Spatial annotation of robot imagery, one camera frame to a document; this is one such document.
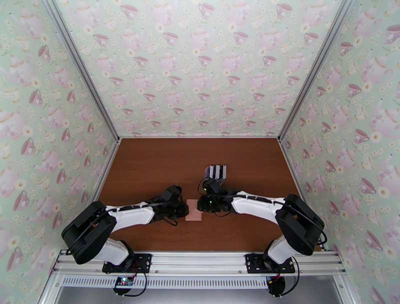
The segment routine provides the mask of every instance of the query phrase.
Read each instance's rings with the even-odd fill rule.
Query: wooden floor
[[[183,188],[183,198],[198,199],[199,181],[207,165],[226,164],[225,188],[269,197],[297,194],[275,139],[124,139],[112,164],[100,200],[105,205],[140,203],[170,185]],[[264,251],[281,235],[275,224],[251,215],[218,218],[203,213],[202,221],[160,221],[121,229],[111,235],[134,250]]]

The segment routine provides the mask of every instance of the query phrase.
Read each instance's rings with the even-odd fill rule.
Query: gray floor
[[[286,286],[292,286],[288,278]],[[303,276],[297,288],[283,298],[272,298],[267,290],[179,290],[148,289],[140,297],[116,297],[111,289],[63,287],[57,304],[341,304],[330,276]]]

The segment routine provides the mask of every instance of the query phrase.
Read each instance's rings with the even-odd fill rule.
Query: floral wallpaper
[[[283,143],[363,303],[400,303],[400,2],[360,1]]]
[[[57,0],[123,137],[277,136],[332,0]]]
[[[114,139],[39,1],[0,4],[0,303],[36,303]]]

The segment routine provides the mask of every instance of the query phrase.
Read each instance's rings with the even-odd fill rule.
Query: black mounting plate
[[[111,273],[129,273],[129,274],[148,274],[150,272],[150,266],[152,265],[152,255],[149,253],[135,253],[132,266],[129,267],[127,270],[124,270],[120,266],[116,266],[112,263],[105,262],[103,264],[102,271],[106,274]]]
[[[292,258],[288,258],[283,264],[276,264],[268,269],[264,264],[263,255],[249,253],[244,255],[248,274],[294,274],[295,266]]]

